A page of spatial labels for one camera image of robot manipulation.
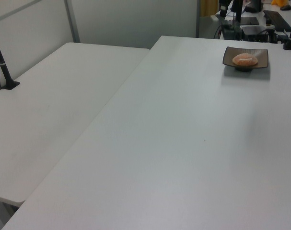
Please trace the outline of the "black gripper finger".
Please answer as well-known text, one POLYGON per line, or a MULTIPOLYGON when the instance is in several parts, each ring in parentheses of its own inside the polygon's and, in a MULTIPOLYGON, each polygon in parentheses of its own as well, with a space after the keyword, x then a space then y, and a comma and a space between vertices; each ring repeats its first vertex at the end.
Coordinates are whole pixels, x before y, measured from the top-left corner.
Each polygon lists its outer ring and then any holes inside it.
POLYGON ((219 0, 220 17, 225 17, 228 11, 228 0, 219 0))

